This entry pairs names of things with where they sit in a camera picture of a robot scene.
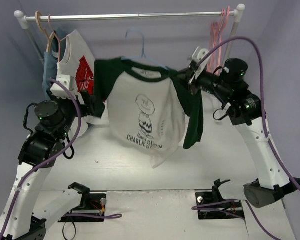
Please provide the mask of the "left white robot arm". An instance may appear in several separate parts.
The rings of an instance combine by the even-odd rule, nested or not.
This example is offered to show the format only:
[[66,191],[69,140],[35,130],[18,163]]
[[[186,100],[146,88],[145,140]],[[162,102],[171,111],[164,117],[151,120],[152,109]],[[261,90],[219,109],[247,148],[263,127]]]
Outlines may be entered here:
[[86,209],[91,201],[90,189],[72,183],[60,198],[42,210],[34,211],[43,183],[59,156],[73,149],[81,128],[75,125],[72,138],[69,131],[75,120],[95,114],[94,97],[84,90],[79,97],[66,92],[66,97],[52,95],[50,100],[31,103],[39,123],[24,142],[8,202],[0,217],[0,240],[42,240],[47,230],[77,208]]

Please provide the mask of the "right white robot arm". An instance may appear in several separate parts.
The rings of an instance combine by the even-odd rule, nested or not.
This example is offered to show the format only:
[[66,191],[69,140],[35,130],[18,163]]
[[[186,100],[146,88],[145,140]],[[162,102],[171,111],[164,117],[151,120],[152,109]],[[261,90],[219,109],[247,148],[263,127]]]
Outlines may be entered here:
[[255,208],[271,205],[300,189],[300,178],[289,177],[278,162],[275,145],[270,143],[268,121],[262,113],[262,100],[249,91],[244,81],[248,64],[238,58],[226,60],[219,67],[220,75],[199,71],[196,63],[178,72],[177,76],[192,93],[200,90],[215,96],[243,138],[257,170],[258,177],[242,188],[243,198]]

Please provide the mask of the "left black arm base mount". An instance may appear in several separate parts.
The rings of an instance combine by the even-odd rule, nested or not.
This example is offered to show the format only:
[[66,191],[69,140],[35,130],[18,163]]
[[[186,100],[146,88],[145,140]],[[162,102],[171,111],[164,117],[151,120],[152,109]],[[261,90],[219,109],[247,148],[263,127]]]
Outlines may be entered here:
[[[107,204],[107,194],[105,192],[91,192],[89,187],[74,182],[68,186],[68,189],[77,191],[81,195],[79,206],[73,208],[67,214],[88,215],[104,217]],[[90,218],[83,216],[62,217],[59,223],[98,223],[104,222],[101,218]]]

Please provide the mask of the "green and white raglan t-shirt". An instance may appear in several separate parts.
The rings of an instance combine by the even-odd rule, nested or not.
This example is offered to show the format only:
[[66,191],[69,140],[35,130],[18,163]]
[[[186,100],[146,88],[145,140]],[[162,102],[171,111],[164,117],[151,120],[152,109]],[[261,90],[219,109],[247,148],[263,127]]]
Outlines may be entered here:
[[96,116],[107,112],[113,136],[149,155],[153,168],[178,147],[187,150],[202,139],[202,95],[191,94],[174,69],[120,57],[97,59],[93,93]]

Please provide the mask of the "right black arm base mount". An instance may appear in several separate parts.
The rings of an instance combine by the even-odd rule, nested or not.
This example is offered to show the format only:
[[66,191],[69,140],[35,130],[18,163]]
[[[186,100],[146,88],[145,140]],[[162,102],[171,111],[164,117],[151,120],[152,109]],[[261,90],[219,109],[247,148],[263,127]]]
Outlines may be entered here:
[[242,203],[237,200],[225,200],[219,188],[230,179],[214,181],[211,190],[195,193],[196,205],[191,209],[197,212],[199,220],[245,220]]

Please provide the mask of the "light blue wire hanger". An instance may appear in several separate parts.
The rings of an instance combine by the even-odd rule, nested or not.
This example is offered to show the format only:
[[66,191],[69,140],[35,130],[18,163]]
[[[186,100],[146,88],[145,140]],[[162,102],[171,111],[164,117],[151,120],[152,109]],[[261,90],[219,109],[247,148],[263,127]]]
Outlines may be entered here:
[[126,57],[126,56],[123,56],[121,57],[121,59],[123,61],[127,61],[127,60],[141,60],[141,59],[144,59],[144,60],[148,60],[150,61],[151,63],[155,64],[156,66],[159,66],[165,70],[168,70],[169,68],[161,63],[159,63],[158,61],[156,61],[155,59],[151,58],[151,57],[148,57],[147,54],[146,54],[146,38],[145,38],[145,35],[144,33],[138,29],[138,28],[129,28],[126,33],[125,33],[125,38],[127,39],[128,38],[128,35],[130,33],[136,33],[138,35],[141,36],[141,54],[140,55],[136,55],[136,56],[132,56],[132,57]]

